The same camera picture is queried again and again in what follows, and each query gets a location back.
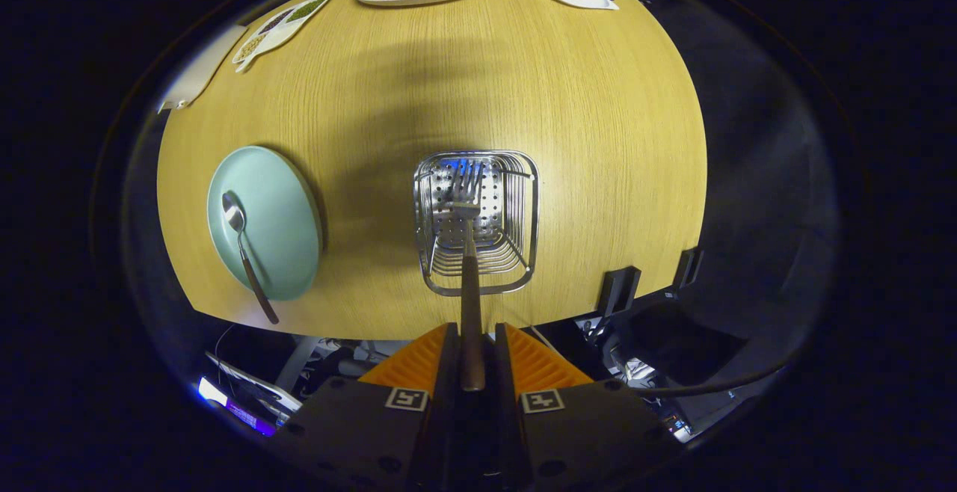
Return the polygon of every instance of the green beans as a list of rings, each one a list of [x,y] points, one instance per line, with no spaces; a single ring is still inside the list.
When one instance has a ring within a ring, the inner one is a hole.
[[[289,19],[286,20],[286,22],[293,22],[293,21],[296,21],[296,19],[304,18],[305,16],[312,13],[320,5],[322,5],[322,2],[325,2],[325,0],[309,2],[309,4],[306,4],[302,6],[300,9],[298,9],[297,11],[293,12],[293,14],[289,16]]]

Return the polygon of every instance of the spoon handle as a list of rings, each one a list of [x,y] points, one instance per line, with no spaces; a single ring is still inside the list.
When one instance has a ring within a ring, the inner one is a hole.
[[[280,317],[276,316],[276,311],[273,311],[273,306],[269,304],[266,293],[259,286],[259,278],[256,278],[256,272],[253,271],[253,264],[250,263],[249,257],[246,257],[245,254],[242,256],[242,267],[246,268],[246,277],[249,278],[249,284],[252,285],[253,293],[256,293],[256,299],[259,299],[259,305],[262,306],[262,311],[266,313],[266,318],[273,324],[279,324]]]

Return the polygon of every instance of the spoon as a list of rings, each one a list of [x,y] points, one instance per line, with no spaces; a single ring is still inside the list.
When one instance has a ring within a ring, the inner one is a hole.
[[[249,261],[246,249],[242,246],[242,233],[243,230],[246,230],[246,212],[243,212],[242,206],[239,205],[239,199],[236,198],[236,193],[232,191],[223,193],[223,213],[226,215],[226,221],[230,224],[230,227],[233,227],[233,230],[236,231],[236,242],[239,243],[239,256],[242,258],[242,267],[246,268],[246,278],[249,278],[249,284],[253,287],[253,293],[256,294],[256,299],[259,299],[259,305],[262,306],[262,311],[266,313],[266,318],[268,318],[270,322],[279,324],[280,317],[276,316],[276,311],[273,311],[273,306],[269,304],[269,299],[266,298],[266,293],[263,292],[262,286],[260,286],[259,280],[256,278],[256,272],[253,271],[253,263]]]

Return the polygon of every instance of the stainless steel basket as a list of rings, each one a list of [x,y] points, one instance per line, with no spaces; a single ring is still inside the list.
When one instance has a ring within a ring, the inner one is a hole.
[[[481,216],[464,221],[452,215],[452,175],[462,159],[485,164]],[[531,194],[526,189],[530,185]],[[473,226],[482,294],[512,292],[535,271],[538,240],[538,169],[522,152],[489,150],[441,152],[423,159],[413,178],[416,240],[422,277],[441,295],[461,295],[466,225]]]

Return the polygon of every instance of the cable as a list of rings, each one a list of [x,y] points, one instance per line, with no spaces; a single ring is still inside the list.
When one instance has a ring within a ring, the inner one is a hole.
[[[548,342],[548,339],[544,338],[544,335],[541,335],[541,332],[540,332],[538,329],[535,329],[535,326],[534,326],[534,325],[529,324],[529,328],[531,328],[531,330],[535,332],[535,335],[537,335],[538,338],[541,339],[542,342],[544,342],[544,345],[545,345],[545,346],[548,346],[548,348],[551,349],[551,351],[553,351],[553,352],[555,352],[557,355],[560,355],[560,356],[561,356],[561,352],[558,351],[558,350],[556,350],[556,349],[555,349],[555,346],[552,346],[552,345],[551,345],[551,342]]]
[[[230,329],[233,329],[233,326],[235,326],[235,324],[226,328],[226,331],[216,340],[215,348],[212,349],[212,355],[215,355],[216,358],[216,383],[219,384],[219,387],[223,386],[223,362],[219,359],[219,342],[222,341],[223,336],[226,336],[226,334],[230,332]],[[236,390],[233,389],[233,381],[230,380],[229,374],[226,375],[226,380],[230,383],[230,391],[233,392],[233,398],[236,398]]]
[[[779,363],[769,367],[769,369],[764,369],[762,372],[751,374],[749,376],[742,376],[741,378],[736,378],[728,382],[711,384],[710,386],[655,387],[655,389],[652,390],[643,390],[640,389],[640,387],[632,387],[632,391],[635,391],[635,393],[638,393],[638,395],[642,397],[649,396],[659,398],[674,398],[680,396],[703,396],[707,393],[721,393],[722,391],[734,390],[737,389],[737,387],[753,384],[758,380],[763,380],[766,377],[779,372],[779,370],[787,366],[787,364],[790,363],[790,361],[797,355],[797,351],[798,350],[790,353],[783,360],[780,360]]]

